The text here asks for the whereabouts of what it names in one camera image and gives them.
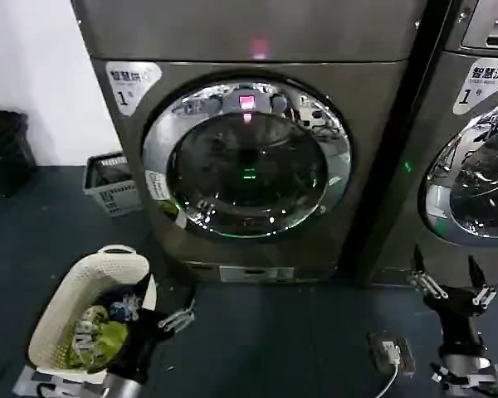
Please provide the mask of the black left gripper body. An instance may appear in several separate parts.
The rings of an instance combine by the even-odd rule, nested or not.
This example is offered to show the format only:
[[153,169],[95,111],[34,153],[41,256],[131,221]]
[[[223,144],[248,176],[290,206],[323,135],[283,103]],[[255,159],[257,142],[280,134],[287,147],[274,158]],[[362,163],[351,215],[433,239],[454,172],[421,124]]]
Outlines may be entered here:
[[127,380],[146,382],[155,348],[168,339],[168,332],[159,326],[168,315],[146,308],[140,308],[138,315],[128,324],[128,336],[107,371]]

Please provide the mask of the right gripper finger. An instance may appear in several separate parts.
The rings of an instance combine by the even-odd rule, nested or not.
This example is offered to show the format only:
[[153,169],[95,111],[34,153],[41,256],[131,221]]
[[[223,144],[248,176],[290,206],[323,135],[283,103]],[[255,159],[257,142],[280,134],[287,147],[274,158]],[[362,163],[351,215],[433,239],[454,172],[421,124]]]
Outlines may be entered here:
[[486,282],[484,272],[472,255],[468,256],[468,269],[472,287],[476,292],[472,303],[477,307],[488,308],[497,295],[496,289]]
[[408,273],[408,282],[424,297],[434,299],[448,299],[448,293],[426,271],[424,258],[419,245],[414,246],[411,269]]

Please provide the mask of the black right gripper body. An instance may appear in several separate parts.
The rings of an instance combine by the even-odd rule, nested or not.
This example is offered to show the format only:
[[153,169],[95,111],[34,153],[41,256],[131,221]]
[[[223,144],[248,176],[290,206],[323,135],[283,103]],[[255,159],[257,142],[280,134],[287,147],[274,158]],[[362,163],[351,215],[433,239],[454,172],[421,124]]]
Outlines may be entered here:
[[486,351],[481,335],[474,327],[473,318],[480,317],[495,297],[495,289],[483,285],[473,290],[437,286],[422,288],[423,302],[439,317],[442,330],[440,357],[461,355],[483,357]]

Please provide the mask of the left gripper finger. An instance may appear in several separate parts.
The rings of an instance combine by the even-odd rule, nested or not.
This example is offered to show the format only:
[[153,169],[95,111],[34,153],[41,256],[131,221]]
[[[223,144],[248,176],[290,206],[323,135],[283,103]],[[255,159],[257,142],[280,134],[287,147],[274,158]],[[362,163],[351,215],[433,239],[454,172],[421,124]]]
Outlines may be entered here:
[[179,310],[158,322],[158,329],[166,333],[179,333],[183,331],[196,318],[195,303],[195,290],[192,290],[189,293],[185,304]]
[[139,319],[139,309],[141,308],[141,297],[135,294],[126,294],[123,297],[122,304],[124,305],[125,320]]

